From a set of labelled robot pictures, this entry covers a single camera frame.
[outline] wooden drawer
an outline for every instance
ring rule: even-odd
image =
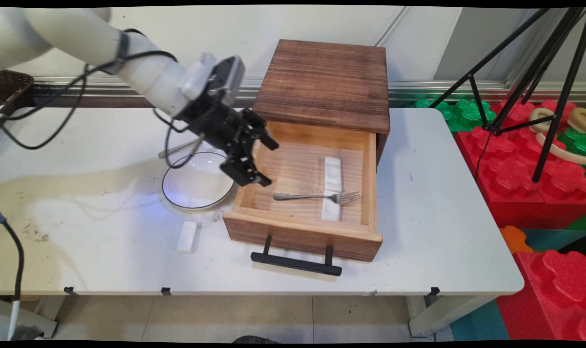
[[[254,148],[258,169],[273,183],[239,188],[224,223],[232,240],[372,261],[383,237],[377,234],[377,135],[359,130],[268,122],[280,144],[275,151]],[[322,194],[324,157],[342,163],[342,191],[361,192],[361,199],[341,207],[341,220],[322,220],[322,200],[275,201],[275,192]]]

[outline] red foam block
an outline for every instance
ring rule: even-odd
[[[538,192],[545,204],[520,223],[522,229],[562,230],[586,214],[586,177],[580,165],[548,161]]]
[[[499,115],[501,109],[503,109],[503,107],[506,105],[506,102],[507,100],[503,100],[499,104],[492,105],[490,107],[490,111]],[[525,104],[521,104],[521,101],[516,101],[516,104],[512,106],[512,109],[510,110],[506,118],[503,120],[501,127],[512,127],[519,125],[523,122],[529,121],[529,115],[532,111],[534,111],[535,108],[536,107],[532,103],[527,102]]]
[[[586,257],[554,250],[513,256],[525,286],[497,298],[510,339],[586,341]]]
[[[472,176],[488,131],[474,128],[454,137]],[[565,149],[563,143],[554,145]],[[491,136],[480,161],[478,187],[499,227],[565,229],[586,213],[581,166],[549,154],[539,183],[532,183],[542,145],[529,128]]]
[[[488,132],[478,127],[459,132],[454,139],[475,176]],[[508,133],[491,136],[480,162],[477,184],[499,227],[518,226],[544,204],[538,185],[531,181],[531,165],[516,156],[517,149]]]

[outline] tripod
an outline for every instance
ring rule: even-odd
[[[570,7],[566,11],[560,22],[557,24],[556,28],[553,30],[545,44],[542,46],[539,53],[534,58],[532,64],[529,66],[527,71],[523,73],[523,77],[516,84],[514,93],[512,93],[512,95],[508,97],[506,104],[503,106],[500,113],[497,115],[497,118],[491,125],[488,123],[486,115],[484,114],[483,104],[480,99],[480,93],[478,92],[478,88],[476,86],[476,79],[474,79],[474,73],[476,73],[483,66],[485,66],[486,63],[493,59],[498,53],[501,52],[501,50],[503,50],[512,41],[514,41],[514,39],[521,35],[521,33],[523,33],[527,28],[534,24],[534,22],[536,22],[536,20],[542,17],[543,14],[547,13],[548,10],[549,9],[539,9],[536,13],[534,13],[525,23],[519,26],[516,29],[516,31],[514,31],[514,33],[510,34],[510,36],[503,40],[503,42],[501,42],[499,46],[490,51],[490,53],[488,53],[486,57],[479,61],[473,68],[471,68],[467,73],[465,73],[465,75],[461,77],[461,79],[459,79],[452,87],[450,87],[444,94],[442,94],[441,97],[439,97],[430,105],[430,108],[437,107],[439,103],[444,101],[444,99],[450,96],[450,94],[454,93],[454,91],[461,85],[463,85],[465,81],[469,80],[472,92],[474,93],[474,97],[476,99],[478,110],[480,112],[480,117],[483,121],[483,129],[488,130],[490,132],[490,134],[488,135],[489,137],[492,134],[498,136],[504,132],[510,132],[513,130],[518,130],[519,128],[533,126],[539,123],[551,121],[549,132],[547,133],[546,140],[544,141],[544,145],[542,146],[542,152],[540,153],[540,157],[538,158],[538,164],[536,165],[536,169],[534,170],[534,176],[532,177],[532,181],[534,181],[535,183],[537,183],[540,180],[540,176],[542,175],[542,170],[544,169],[547,157],[549,156],[549,151],[551,149],[553,139],[560,125],[560,120],[562,118],[561,116],[566,106],[566,102],[568,101],[570,89],[572,88],[574,78],[576,77],[576,73],[578,72],[581,60],[583,59],[583,55],[585,53],[586,21],[585,26],[583,27],[583,31],[581,32],[581,38],[579,39],[579,43],[576,47],[574,57],[572,59],[572,63],[570,64],[570,68],[566,76],[566,81],[564,82],[562,93],[560,94],[560,98],[557,102],[557,107],[554,111],[554,114],[551,116],[541,117],[533,121],[527,121],[521,123],[520,125],[503,129],[501,128],[501,124],[503,123],[503,120],[506,118],[514,104],[516,104],[517,100],[521,97],[521,95],[523,95],[525,88],[529,86],[529,88],[527,89],[527,93],[525,93],[525,96],[523,96],[523,99],[521,101],[522,104],[527,103],[532,93],[536,89],[536,86],[542,79],[544,72],[547,70],[547,68],[549,68],[549,64],[551,64],[553,58],[556,56],[556,53],[558,53],[559,49],[562,47],[562,44],[566,40],[566,37],[568,36],[572,28],[576,25],[576,23],[581,19],[581,17],[585,15],[586,7]]]

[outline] wooden lid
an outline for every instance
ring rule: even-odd
[[[385,48],[280,40],[253,111],[268,121],[386,134]]]

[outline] floor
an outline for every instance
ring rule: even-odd
[[[257,335],[280,343],[453,341],[450,326],[412,339],[404,297],[67,297],[53,339],[230,343]]]

